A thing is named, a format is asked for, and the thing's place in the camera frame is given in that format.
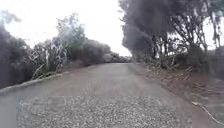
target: tree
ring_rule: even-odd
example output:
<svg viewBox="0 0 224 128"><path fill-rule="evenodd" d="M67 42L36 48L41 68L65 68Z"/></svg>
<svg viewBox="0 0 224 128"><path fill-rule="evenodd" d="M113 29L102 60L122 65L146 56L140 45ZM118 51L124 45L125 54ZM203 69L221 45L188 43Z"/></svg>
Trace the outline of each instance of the tree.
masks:
<svg viewBox="0 0 224 128"><path fill-rule="evenodd" d="M210 18L213 23L215 44L220 42L219 24L223 7L214 9L218 3L223 2L219 0L120 0L120 7L124 13L122 21L125 23L123 44L133 54L148 53L152 59L158 58L163 67L169 56L177 54L176 52L182 49L182 53L187 52L189 55L189 64L200 67L205 61L203 54L207 52L203 26L205 19ZM144 38L144 41L139 40L139 35Z"/></svg>

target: asphalt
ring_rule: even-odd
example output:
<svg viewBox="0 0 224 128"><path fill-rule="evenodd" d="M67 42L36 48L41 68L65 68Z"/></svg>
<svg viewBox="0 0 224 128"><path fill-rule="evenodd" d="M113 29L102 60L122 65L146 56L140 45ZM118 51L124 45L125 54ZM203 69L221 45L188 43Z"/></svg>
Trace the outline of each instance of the asphalt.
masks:
<svg viewBox="0 0 224 128"><path fill-rule="evenodd" d="M1 128L221 128L136 64L71 72L0 97Z"/></svg>

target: roadside vegetation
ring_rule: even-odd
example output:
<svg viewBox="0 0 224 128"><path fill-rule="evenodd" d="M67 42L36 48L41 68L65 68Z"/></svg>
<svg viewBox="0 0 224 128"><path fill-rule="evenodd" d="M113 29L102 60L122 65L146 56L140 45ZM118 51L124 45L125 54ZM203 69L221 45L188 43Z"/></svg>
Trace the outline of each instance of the roadside vegetation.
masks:
<svg viewBox="0 0 224 128"><path fill-rule="evenodd" d="M223 77L223 0L120 0L120 7L123 45L136 61ZM205 21L213 28L213 42L206 40Z"/></svg>
<svg viewBox="0 0 224 128"><path fill-rule="evenodd" d="M64 71L70 63L79 67L93 64L127 62L113 53L106 44L88 39L83 25L74 13L58 19L58 36L31 48L23 39L13 37L5 24L19 19L7 11L1 12L0 24L0 88L40 79ZM105 61L105 55L111 56ZM77 64L69 65L70 69Z"/></svg>
<svg viewBox="0 0 224 128"><path fill-rule="evenodd" d="M148 77L217 123L223 116L209 103L223 104L223 0L120 0L123 45L143 63ZM208 40L208 25L212 35Z"/></svg>

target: foliage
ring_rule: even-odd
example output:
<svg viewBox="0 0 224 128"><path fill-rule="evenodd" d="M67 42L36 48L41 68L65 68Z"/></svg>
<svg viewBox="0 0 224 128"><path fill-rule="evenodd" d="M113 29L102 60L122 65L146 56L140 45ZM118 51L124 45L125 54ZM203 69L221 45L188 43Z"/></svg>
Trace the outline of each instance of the foliage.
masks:
<svg viewBox="0 0 224 128"><path fill-rule="evenodd" d="M34 48L5 30L6 23L19 19L8 12L3 14L0 22L0 88L61 72L68 61L80 60L84 66L104 63L104 55L111 53L108 45L85 37L84 27L75 13L58 19L58 36L38 43Z"/></svg>
<svg viewBox="0 0 224 128"><path fill-rule="evenodd" d="M210 19L213 40L220 47L221 0L120 0L124 17L123 45L135 58L174 66L187 53L187 65L207 68L204 21Z"/></svg>

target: sky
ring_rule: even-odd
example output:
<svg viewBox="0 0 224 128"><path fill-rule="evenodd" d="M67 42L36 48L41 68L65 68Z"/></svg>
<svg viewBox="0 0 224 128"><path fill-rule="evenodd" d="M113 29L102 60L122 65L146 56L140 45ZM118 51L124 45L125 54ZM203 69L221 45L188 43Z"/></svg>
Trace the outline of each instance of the sky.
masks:
<svg viewBox="0 0 224 128"><path fill-rule="evenodd" d="M14 36L32 47L57 35L57 18L77 13L89 39L108 44L120 55L130 55L122 46L122 22L117 0L0 0L0 9L21 19L6 26Z"/></svg>

